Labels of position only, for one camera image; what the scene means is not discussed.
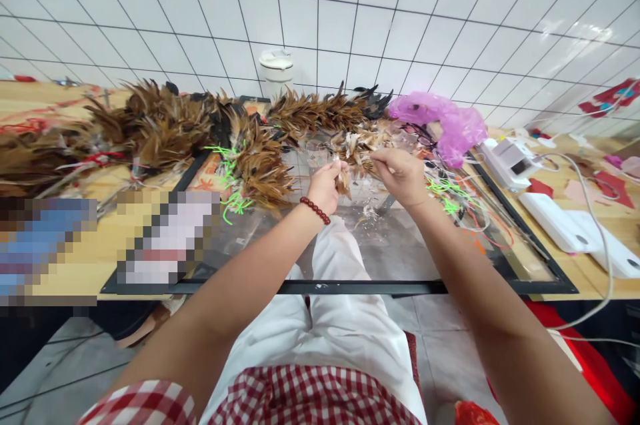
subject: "hand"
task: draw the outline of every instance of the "hand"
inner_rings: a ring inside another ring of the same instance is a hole
[[[370,157],[389,193],[406,210],[427,201],[425,165],[421,160],[395,148],[378,149]]]
[[[342,169],[349,169],[347,162],[337,160],[324,165],[311,177],[307,198],[318,205],[318,208],[324,211],[327,216],[333,214],[338,206],[339,196],[335,189],[335,178]]]

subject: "white electrical device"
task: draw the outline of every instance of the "white electrical device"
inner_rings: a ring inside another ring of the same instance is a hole
[[[571,219],[579,224],[585,230],[592,241],[597,242],[599,247],[597,250],[590,252],[591,256],[602,268],[606,270],[607,257],[605,255],[602,237],[598,231],[598,226],[591,215],[586,211],[571,210],[566,211]],[[602,231],[607,238],[607,248],[609,248],[609,263],[611,271],[616,278],[640,278],[640,258],[634,255],[629,248],[625,247],[615,236],[609,233],[609,230],[602,225]]]
[[[498,182],[513,191],[531,186],[529,176],[542,168],[533,161],[535,155],[526,145],[511,138],[499,143],[493,138],[486,139],[480,143],[479,149]]]
[[[601,248],[601,243],[591,237],[580,224],[571,219],[555,201],[544,193],[523,193],[520,202],[547,232],[547,235],[567,253],[589,253]]]

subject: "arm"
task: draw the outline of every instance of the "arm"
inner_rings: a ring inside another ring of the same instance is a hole
[[[417,224],[471,329],[509,423],[612,423],[606,407],[548,331],[429,198],[422,162],[393,149],[376,151],[371,158],[389,192]]]
[[[327,215],[337,207],[334,179],[346,166],[327,165],[311,179],[309,199]],[[236,338],[271,301],[322,225],[308,206],[293,208],[207,280],[134,357],[109,393],[142,380],[168,380],[192,395],[196,414],[202,415]]]

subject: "white pants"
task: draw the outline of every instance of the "white pants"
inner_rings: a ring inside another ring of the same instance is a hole
[[[316,280],[370,280],[360,249],[341,218],[317,237],[313,251]],[[302,278],[294,265],[290,279]],[[427,423],[413,381],[405,333],[389,317],[380,295],[311,295],[309,310],[300,295],[276,295],[235,341],[201,423],[208,422],[244,369],[284,364],[342,366],[378,379],[390,393]]]

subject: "red bead bracelet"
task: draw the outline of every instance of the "red bead bracelet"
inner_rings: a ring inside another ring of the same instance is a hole
[[[309,198],[307,197],[302,197],[300,199],[300,203],[304,203],[306,206],[308,206],[309,208],[311,208],[313,211],[315,211],[318,216],[320,218],[322,218],[322,221],[325,222],[325,225],[329,225],[331,224],[331,219],[325,215],[325,212],[322,211],[321,209],[318,208],[318,205],[316,205],[315,203],[313,203]]]

